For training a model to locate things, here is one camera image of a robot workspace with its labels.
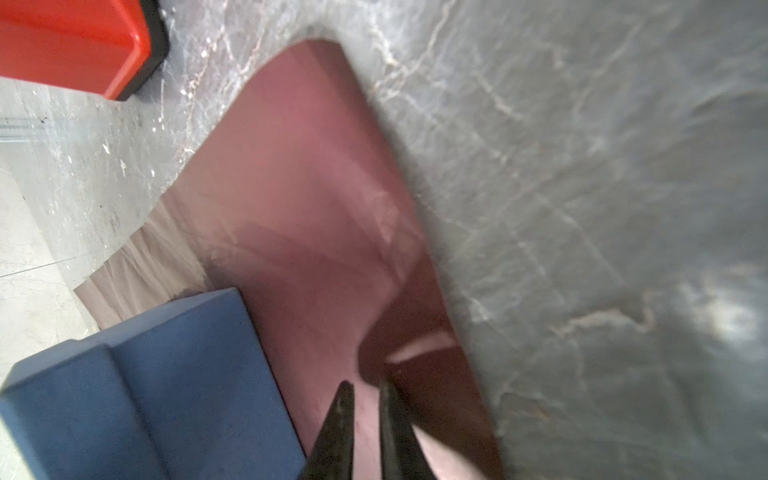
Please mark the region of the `dark red wrapping paper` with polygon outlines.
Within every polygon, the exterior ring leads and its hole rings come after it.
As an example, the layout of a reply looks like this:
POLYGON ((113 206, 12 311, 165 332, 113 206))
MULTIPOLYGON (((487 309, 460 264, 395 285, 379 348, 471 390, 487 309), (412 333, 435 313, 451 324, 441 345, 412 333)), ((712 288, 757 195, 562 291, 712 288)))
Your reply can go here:
POLYGON ((379 478, 379 386, 390 381, 438 478, 503 477, 414 201, 337 42, 305 40, 261 67, 75 292, 106 328, 229 287, 305 449, 348 381, 354 473, 379 478))

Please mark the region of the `red tape dispenser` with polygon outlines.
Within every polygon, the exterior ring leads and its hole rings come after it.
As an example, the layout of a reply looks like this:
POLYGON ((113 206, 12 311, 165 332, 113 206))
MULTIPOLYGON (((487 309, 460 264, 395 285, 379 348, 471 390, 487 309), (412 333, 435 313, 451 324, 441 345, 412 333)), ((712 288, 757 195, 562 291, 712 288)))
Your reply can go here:
POLYGON ((125 101, 161 65, 156 1, 3 1, 1 75, 125 101))

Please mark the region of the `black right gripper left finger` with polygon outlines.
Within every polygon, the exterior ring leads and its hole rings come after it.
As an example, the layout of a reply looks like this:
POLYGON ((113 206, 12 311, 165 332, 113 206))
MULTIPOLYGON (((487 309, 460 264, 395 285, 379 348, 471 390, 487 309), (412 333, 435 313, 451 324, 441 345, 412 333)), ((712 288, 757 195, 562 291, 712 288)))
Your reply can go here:
POLYGON ((350 480, 353 475, 355 394, 342 381, 299 479, 350 480))

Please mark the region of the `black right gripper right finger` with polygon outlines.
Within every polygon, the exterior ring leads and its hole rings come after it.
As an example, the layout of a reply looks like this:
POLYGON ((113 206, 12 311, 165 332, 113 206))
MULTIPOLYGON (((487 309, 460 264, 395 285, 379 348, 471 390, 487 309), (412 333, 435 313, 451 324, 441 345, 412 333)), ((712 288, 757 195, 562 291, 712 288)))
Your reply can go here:
POLYGON ((397 387, 380 384, 379 442, 384 480, 436 480, 414 433, 408 409, 397 387))

